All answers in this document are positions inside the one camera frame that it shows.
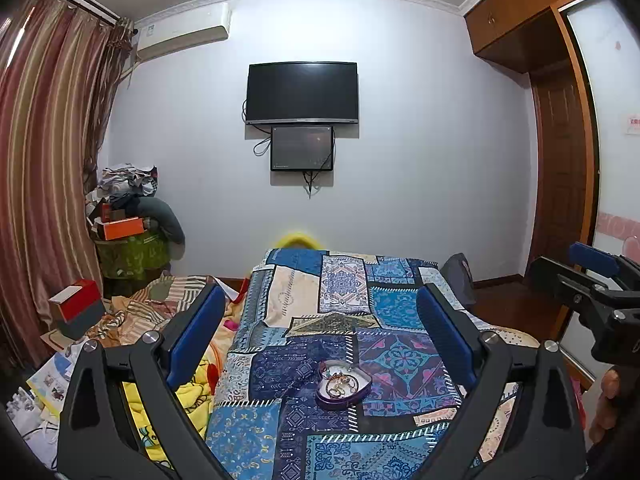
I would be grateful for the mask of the person's right hand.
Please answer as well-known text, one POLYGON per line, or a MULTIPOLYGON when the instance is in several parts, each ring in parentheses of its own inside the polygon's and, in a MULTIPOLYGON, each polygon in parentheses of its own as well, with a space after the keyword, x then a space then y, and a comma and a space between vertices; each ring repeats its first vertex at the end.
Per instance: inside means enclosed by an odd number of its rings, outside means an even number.
POLYGON ((588 432, 592 444, 599 443, 608 430, 615 427, 618 415, 616 401, 629 391, 633 383, 634 372, 628 367, 613 366, 604 373, 596 411, 588 432))

